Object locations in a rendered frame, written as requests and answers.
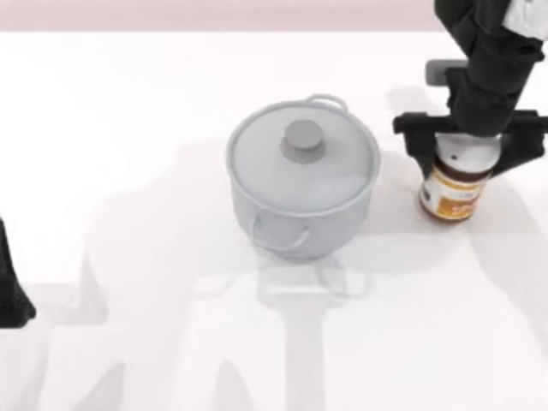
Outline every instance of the pot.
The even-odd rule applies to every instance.
[[[235,216],[258,249],[322,259],[366,219],[380,151],[339,98],[319,94],[256,112],[232,134]]]

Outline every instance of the white table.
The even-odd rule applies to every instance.
[[[474,220],[441,230],[414,209],[420,173],[391,131],[405,110],[444,113],[423,70],[460,56],[449,36],[0,40],[0,212],[42,314],[2,340],[15,389],[1,404],[26,389],[39,411],[548,408],[548,161],[493,181]],[[521,106],[548,113],[547,81],[544,64]],[[327,262],[329,287],[254,252],[223,162],[251,112],[317,92],[383,149],[370,218]]]

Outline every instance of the white jar lid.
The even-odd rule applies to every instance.
[[[443,163],[464,173],[477,174],[492,169],[500,159],[500,137],[469,134],[438,134],[437,153]]]
[[[331,96],[274,104],[229,143],[232,182],[256,204],[291,215],[331,212],[370,191],[380,151],[369,130]]]

